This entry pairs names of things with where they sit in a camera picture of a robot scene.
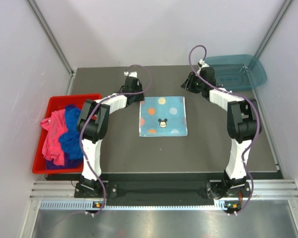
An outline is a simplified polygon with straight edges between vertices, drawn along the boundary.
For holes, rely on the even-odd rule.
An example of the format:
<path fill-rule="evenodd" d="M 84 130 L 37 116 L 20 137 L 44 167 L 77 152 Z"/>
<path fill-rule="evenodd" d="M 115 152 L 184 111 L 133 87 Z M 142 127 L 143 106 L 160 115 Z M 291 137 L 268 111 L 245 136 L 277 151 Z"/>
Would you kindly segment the light blue polka-dot towel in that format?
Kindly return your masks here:
<path fill-rule="evenodd" d="M 140 137 L 187 136 L 185 97 L 145 97 L 140 103 Z"/>

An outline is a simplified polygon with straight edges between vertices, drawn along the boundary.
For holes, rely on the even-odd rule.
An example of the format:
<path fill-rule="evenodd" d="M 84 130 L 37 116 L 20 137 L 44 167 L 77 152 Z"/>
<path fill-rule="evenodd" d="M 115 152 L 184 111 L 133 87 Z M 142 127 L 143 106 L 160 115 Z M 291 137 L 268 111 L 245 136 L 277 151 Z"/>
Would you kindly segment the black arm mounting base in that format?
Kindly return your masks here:
<path fill-rule="evenodd" d="M 225 191 L 220 181 L 108 181 L 104 183 L 107 206 L 213 205 L 214 199 L 250 195 L 250 186 Z"/>

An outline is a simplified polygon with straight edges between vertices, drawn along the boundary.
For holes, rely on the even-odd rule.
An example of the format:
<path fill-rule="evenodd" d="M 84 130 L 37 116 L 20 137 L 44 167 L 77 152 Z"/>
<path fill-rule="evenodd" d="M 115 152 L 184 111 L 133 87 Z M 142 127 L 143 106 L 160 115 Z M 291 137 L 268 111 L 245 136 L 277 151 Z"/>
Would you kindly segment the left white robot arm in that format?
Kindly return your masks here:
<path fill-rule="evenodd" d="M 126 76 L 125 84 L 117 93 L 100 100 L 86 100 L 81 109 L 76 128 L 83 153 L 83 171 L 79 183 L 91 196 L 99 196 L 103 185 L 100 181 L 100 150 L 109 124 L 109 117 L 117 110 L 144 100 L 143 86 L 136 72 Z"/>

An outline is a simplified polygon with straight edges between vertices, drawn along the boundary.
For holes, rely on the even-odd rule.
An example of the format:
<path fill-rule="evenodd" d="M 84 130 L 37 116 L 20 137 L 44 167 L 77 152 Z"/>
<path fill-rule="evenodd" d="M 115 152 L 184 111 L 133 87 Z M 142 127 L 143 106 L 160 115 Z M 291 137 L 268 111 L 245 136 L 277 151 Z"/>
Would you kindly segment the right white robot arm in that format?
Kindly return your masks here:
<path fill-rule="evenodd" d="M 225 195 L 234 196 L 246 185 L 245 167 L 250 152 L 249 146 L 261 132 L 257 102 L 216 87 L 215 70 L 206 63 L 200 63 L 198 71 L 190 72 L 181 87 L 195 94 L 200 93 L 210 103 L 227 112 L 226 124 L 231 138 L 231 149 L 221 184 Z"/>

